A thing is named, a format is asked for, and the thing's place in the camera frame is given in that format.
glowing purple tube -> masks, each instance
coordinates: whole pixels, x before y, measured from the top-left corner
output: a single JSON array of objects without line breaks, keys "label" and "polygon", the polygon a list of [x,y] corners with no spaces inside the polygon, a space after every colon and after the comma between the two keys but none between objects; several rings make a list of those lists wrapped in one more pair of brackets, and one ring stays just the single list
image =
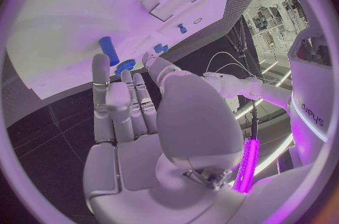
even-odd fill
[{"label": "glowing purple tube", "polygon": [[248,193],[250,191],[254,170],[257,166],[259,146],[259,140],[245,140],[244,155],[242,156],[233,186],[240,193]]}]

